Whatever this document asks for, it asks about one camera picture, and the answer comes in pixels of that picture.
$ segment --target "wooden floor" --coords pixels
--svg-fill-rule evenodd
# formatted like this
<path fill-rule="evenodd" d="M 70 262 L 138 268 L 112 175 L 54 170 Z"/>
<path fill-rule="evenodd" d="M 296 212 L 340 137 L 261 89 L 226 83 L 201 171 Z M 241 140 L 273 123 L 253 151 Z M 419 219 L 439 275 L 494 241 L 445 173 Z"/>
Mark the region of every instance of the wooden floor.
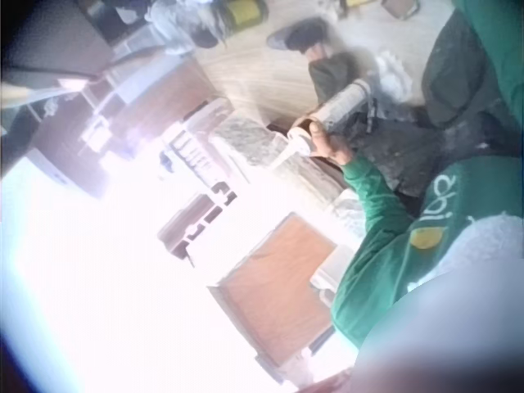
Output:
<path fill-rule="evenodd" d="M 237 109 L 263 120 L 296 117 L 317 102 L 307 61 L 298 52 L 269 49 L 265 40 L 276 29 L 318 15 L 318 0 L 266 2 L 267 21 L 231 37 L 227 45 L 199 50 L 196 58 L 217 90 Z M 427 58 L 453 10 L 450 0 L 420 3 L 420 12 L 407 21 L 394 19 L 378 0 L 352 11 L 345 20 L 330 20 L 332 51 L 354 52 L 363 68 L 373 66 L 378 53 L 393 52 L 413 78 L 414 100 L 420 102 L 420 80 Z"/>

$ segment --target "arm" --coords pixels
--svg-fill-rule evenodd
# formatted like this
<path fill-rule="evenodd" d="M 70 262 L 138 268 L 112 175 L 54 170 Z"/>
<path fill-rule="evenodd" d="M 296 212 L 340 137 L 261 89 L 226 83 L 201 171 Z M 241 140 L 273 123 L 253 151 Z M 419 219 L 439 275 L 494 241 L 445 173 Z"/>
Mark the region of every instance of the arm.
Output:
<path fill-rule="evenodd" d="M 345 181 L 356 191 L 364 208 L 366 232 L 375 227 L 396 234 L 406 231 L 412 220 L 373 164 L 357 156 L 342 166 L 342 170 Z"/>
<path fill-rule="evenodd" d="M 524 125 L 522 0 L 454 0 L 493 62 L 500 92 Z"/>
<path fill-rule="evenodd" d="M 369 161 L 354 156 L 318 124 L 310 125 L 309 131 L 316 155 L 330 158 L 342 168 L 366 215 L 366 238 L 344 274 L 332 307 L 337 330 L 361 346 L 375 323 L 405 293 L 405 255 L 412 220 Z"/>

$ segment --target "dark sneaker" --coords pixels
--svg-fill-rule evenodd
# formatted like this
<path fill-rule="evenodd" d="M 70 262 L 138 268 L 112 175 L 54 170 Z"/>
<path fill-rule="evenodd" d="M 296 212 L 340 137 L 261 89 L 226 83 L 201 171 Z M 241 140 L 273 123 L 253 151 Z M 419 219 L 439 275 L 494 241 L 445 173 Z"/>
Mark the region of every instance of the dark sneaker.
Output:
<path fill-rule="evenodd" d="M 274 32 L 266 43 L 272 49 L 304 53 L 326 39 L 326 30 L 327 25 L 324 20 L 310 18 Z"/>

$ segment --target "yellow object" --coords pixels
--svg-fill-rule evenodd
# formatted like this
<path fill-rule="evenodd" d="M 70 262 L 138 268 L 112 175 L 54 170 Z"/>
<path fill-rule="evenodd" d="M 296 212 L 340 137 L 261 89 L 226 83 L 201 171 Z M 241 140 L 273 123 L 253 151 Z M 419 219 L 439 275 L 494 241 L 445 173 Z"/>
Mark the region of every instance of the yellow object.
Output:
<path fill-rule="evenodd" d="M 260 18 L 260 8 L 255 0 L 232 0 L 227 3 L 227 7 L 237 26 L 251 23 Z"/>
<path fill-rule="evenodd" d="M 374 2 L 375 0 L 346 0 L 346 5 L 348 7 L 357 7 L 365 4 L 366 2 Z"/>
<path fill-rule="evenodd" d="M 440 243 L 444 231 L 443 227 L 417 228 L 411 232 L 409 242 L 419 250 L 429 250 Z"/>

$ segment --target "wooden cabinet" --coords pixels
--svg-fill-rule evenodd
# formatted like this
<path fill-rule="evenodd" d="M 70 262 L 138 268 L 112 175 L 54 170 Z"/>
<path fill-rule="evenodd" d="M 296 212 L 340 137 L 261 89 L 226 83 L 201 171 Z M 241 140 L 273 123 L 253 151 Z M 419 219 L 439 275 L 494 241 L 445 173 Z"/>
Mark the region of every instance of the wooden cabinet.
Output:
<path fill-rule="evenodd" d="M 309 284 L 334 250 L 297 215 L 210 290 L 265 363 L 281 368 L 331 326 L 328 308 Z"/>

